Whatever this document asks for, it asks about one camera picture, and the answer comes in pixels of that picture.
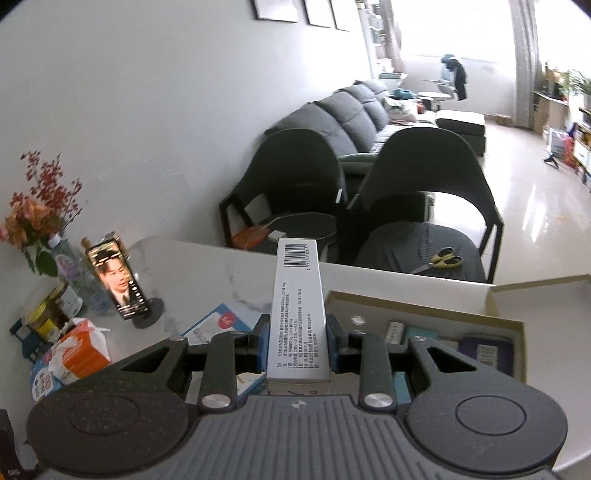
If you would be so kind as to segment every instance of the clothing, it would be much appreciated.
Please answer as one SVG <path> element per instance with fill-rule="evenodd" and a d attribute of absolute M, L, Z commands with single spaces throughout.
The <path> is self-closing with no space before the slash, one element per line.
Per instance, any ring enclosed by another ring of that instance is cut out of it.
<path fill-rule="evenodd" d="M 130 305 L 135 305 L 138 303 L 138 300 L 140 298 L 139 296 L 139 292 L 138 290 L 134 290 L 133 287 L 135 287 L 135 283 L 132 285 L 132 288 L 127 288 L 127 290 L 125 290 L 123 293 L 119 293 L 119 292 L 115 292 L 112 291 L 111 293 L 113 294 L 113 296 L 115 297 L 116 302 L 122 306 L 130 306 Z"/>
<path fill-rule="evenodd" d="M 455 72 L 453 87 L 456 89 L 457 99 L 465 100 L 467 98 L 466 83 L 468 77 L 464 65 L 462 65 L 462 62 L 451 53 L 445 54 L 441 58 L 441 63 L 444 63 L 450 72 Z"/>

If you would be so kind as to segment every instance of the metal screw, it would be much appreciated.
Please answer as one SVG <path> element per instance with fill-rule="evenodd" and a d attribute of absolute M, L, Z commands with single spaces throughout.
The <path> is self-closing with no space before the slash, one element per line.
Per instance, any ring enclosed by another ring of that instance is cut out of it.
<path fill-rule="evenodd" d="M 386 408 L 394 403 L 394 399 L 385 393 L 370 393 L 365 396 L 363 401 L 373 408 Z"/>
<path fill-rule="evenodd" d="M 223 393 L 211 393 L 205 395 L 201 400 L 201 403 L 207 408 L 226 408 L 230 405 L 231 400 L 230 397 Z"/>

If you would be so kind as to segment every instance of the water bottle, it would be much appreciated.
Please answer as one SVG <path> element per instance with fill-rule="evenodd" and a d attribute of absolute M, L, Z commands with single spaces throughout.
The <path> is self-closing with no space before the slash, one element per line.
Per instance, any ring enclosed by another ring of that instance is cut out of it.
<path fill-rule="evenodd" d="M 55 234 L 47 245 L 60 276 L 70 284 L 87 307 L 95 313 L 108 312 L 111 300 L 107 292 L 95 275 L 85 267 L 81 256 L 72 250 L 68 240 Z"/>

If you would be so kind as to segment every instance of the orange flowers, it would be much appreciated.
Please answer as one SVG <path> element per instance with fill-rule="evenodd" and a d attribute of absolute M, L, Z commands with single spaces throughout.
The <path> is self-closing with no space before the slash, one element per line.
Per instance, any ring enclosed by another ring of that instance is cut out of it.
<path fill-rule="evenodd" d="M 60 227 L 61 219 L 52 209 L 32 198 L 25 198 L 14 203 L 6 222 L 0 225 L 0 242 L 8 242 L 22 250 L 37 242 L 39 237 L 49 238 L 59 232 Z"/>

